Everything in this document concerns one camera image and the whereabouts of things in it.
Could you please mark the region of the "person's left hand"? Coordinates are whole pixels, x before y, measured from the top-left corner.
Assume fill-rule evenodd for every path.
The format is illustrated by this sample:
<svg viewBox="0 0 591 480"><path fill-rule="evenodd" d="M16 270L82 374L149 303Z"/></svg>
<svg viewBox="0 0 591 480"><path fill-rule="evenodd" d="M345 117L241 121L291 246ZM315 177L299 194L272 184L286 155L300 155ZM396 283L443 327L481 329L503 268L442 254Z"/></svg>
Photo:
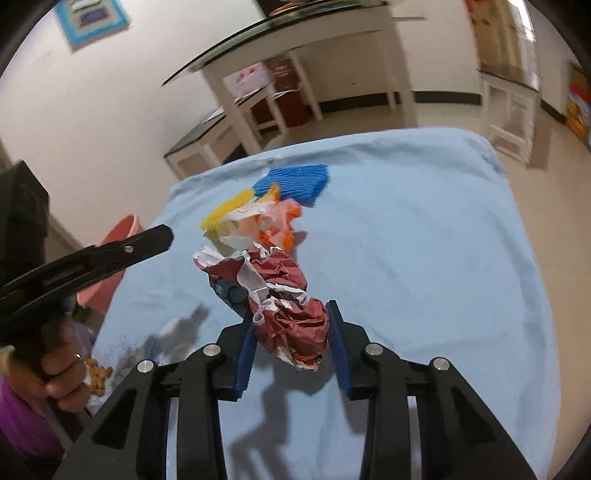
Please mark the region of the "person's left hand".
<svg viewBox="0 0 591 480"><path fill-rule="evenodd" d="M12 347L2 353L1 370L8 384L41 416L41 401L44 399L55 400L62 411L78 413L85 409L91 395L84 382L86 365L80 356L82 347L74 321L71 318L64 320L58 332L58 346L41 359L41 377L16 358Z"/></svg>

